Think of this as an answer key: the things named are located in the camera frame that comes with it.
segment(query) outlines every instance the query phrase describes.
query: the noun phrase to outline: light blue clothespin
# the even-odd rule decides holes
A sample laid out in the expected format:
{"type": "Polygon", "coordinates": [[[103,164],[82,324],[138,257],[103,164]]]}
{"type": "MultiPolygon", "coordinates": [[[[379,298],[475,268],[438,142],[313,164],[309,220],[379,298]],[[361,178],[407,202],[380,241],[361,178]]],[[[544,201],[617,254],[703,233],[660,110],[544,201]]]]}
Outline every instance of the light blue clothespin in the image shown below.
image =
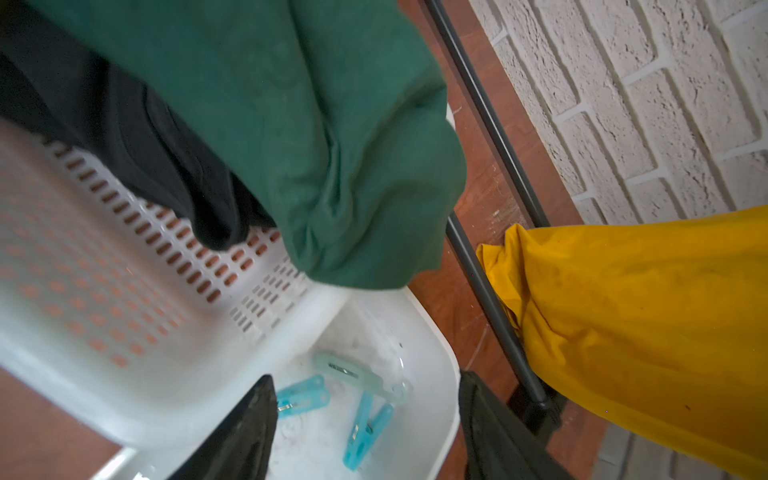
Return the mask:
{"type": "Polygon", "coordinates": [[[360,462],[373,447],[374,442],[395,413],[394,407],[387,403],[379,410],[376,418],[370,420],[372,405],[373,396],[368,392],[363,392],[360,406],[357,407],[355,425],[352,427],[352,434],[349,435],[346,452],[344,452],[344,466],[352,471],[360,466],[360,462]]]}
{"type": "Polygon", "coordinates": [[[320,352],[313,360],[315,368],[365,392],[380,396],[389,403],[402,404],[406,400],[406,388],[395,385],[392,390],[384,388],[384,380],[371,369],[350,362],[329,352],[320,352]]]}
{"type": "Polygon", "coordinates": [[[326,388],[325,379],[322,375],[315,375],[277,393],[278,418],[321,409],[330,401],[331,392],[326,388]]]}

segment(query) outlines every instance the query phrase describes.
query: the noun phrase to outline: black garment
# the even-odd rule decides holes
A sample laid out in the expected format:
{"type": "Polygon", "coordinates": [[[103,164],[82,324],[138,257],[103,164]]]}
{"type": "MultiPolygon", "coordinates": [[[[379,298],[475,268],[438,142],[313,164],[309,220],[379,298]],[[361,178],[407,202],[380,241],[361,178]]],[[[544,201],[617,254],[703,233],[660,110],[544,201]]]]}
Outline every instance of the black garment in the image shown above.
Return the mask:
{"type": "Polygon", "coordinates": [[[97,155],[139,197],[189,218],[212,250],[274,222],[147,85],[25,4],[3,15],[0,115],[97,155]]]}
{"type": "Polygon", "coordinates": [[[573,480],[476,373],[462,372],[458,410],[468,480],[573,480]]]}
{"type": "Polygon", "coordinates": [[[277,397],[265,375],[169,480],[263,480],[277,429],[277,397]]]}

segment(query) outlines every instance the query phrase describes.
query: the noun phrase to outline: brown wooden surface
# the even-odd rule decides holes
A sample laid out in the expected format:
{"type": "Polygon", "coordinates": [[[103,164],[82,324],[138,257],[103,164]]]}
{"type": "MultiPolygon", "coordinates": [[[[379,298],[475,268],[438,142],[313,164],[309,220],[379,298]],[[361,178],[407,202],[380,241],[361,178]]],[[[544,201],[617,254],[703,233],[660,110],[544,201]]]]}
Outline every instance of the brown wooden surface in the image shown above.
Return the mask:
{"type": "MultiPolygon", "coordinates": [[[[421,0],[400,0],[399,4],[424,35],[449,83],[449,101],[468,159],[467,189],[456,213],[473,245],[500,243],[509,226],[519,222],[529,227],[528,220],[421,0]]],[[[468,0],[444,0],[444,4],[551,222],[580,223],[468,0]]],[[[442,268],[419,275],[411,289],[451,343],[459,365],[477,372],[501,398],[508,398],[517,380],[447,242],[442,268]]],[[[587,480],[605,422],[572,404],[563,418],[564,426],[548,450],[575,478],[587,480]]],[[[1,370],[0,423],[3,479],[87,478],[118,450],[1,370]]],[[[459,433],[439,478],[463,479],[465,463],[459,433]]]]}
{"type": "MultiPolygon", "coordinates": [[[[448,82],[449,103],[468,163],[467,188],[455,212],[473,246],[500,243],[507,228],[514,223],[530,227],[529,219],[423,0],[399,0],[399,4],[422,33],[448,82]]],[[[552,225],[582,223],[468,0],[443,0],[443,5],[552,225]]],[[[447,242],[441,269],[420,274],[410,287],[453,347],[458,364],[478,373],[507,399],[517,379],[447,242]]],[[[603,419],[568,403],[563,427],[552,436],[548,451],[576,479],[588,480],[606,427],[603,419]]],[[[439,478],[463,479],[465,463],[459,432],[439,478]]]]}

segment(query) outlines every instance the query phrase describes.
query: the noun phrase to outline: yellow cloth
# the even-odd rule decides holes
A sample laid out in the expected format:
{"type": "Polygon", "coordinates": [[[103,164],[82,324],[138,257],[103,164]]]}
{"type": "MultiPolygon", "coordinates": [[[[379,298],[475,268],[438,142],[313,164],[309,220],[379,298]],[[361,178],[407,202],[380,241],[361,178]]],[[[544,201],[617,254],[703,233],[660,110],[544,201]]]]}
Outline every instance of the yellow cloth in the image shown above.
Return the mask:
{"type": "Polygon", "coordinates": [[[515,225],[478,257],[546,383],[671,449],[768,478],[768,207],[515,225]]]}

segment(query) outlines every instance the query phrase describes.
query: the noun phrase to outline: green cloth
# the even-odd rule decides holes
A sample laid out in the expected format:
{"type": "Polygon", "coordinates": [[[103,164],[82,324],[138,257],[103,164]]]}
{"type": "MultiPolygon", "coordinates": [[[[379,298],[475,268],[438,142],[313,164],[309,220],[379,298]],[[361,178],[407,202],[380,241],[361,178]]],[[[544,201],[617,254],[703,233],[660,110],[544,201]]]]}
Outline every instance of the green cloth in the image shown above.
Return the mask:
{"type": "Polygon", "coordinates": [[[439,66],[393,0],[30,3],[154,88],[310,278],[396,288],[439,267],[466,162],[439,66]]]}

